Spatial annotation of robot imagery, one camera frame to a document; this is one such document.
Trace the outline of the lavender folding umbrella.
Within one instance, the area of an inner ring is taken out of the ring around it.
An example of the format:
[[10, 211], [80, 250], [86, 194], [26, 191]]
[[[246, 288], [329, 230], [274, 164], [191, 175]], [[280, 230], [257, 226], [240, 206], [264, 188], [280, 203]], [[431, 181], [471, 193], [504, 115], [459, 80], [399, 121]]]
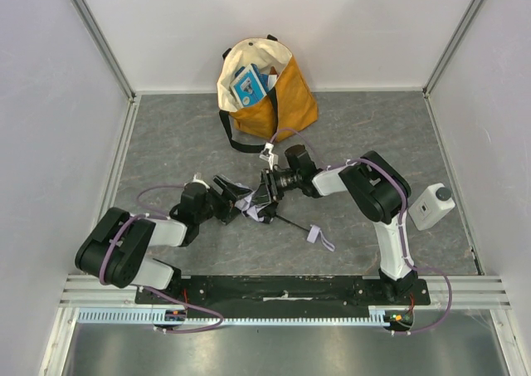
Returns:
[[236, 208], [241, 212], [244, 217], [253, 219], [256, 222], [270, 224], [274, 219], [278, 219], [292, 227], [296, 227], [306, 233], [305, 240], [309, 243], [315, 244], [317, 241], [331, 252], [336, 251], [336, 246], [324, 235], [322, 229], [314, 224], [310, 224], [308, 227], [299, 225], [296, 222], [282, 217], [277, 213], [278, 203], [273, 202], [269, 204], [254, 204], [252, 202], [254, 192], [248, 194], [243, 199], [236, 201]]

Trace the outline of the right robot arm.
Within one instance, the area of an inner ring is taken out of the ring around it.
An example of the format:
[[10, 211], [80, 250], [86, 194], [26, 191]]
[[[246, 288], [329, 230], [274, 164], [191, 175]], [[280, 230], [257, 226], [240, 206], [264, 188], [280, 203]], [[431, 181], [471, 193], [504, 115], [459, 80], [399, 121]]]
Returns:
[[373, 223], [380, 266], [378, 274], [389, 300], [406, 295], [417, 280], [406, 231], [411, 188], [406, 180], [375, 151], [337, 167], [318, 168], [302, 144], [285, 151], [287, 168], [278, 166], [273, 144], [260, 154], [268, 162], [261, 172], [261, 184], [241, 200], [242, 213], [258, 222], [270, 222], [285, 192], [299, 189], [310, 198], [335, 193], [350, 194], [361, 213]]

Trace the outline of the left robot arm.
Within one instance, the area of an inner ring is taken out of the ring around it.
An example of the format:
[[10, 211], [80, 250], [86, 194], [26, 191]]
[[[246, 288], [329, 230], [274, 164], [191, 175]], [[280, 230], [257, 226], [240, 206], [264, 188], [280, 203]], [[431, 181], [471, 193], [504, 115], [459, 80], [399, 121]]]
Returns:
[[180, 278], [180, 270], [151, 258], [148, 249], [190, 245], [202, 223], [216, 218], [227, 225], [252, 195], [248, 187], [220, 176], [214, 183], [219, 190], [200, 178], [184, 184], [180, 202], [166, 214], [108, 209], [76, 253], [76, 268], [103, 285], [167, 289]]

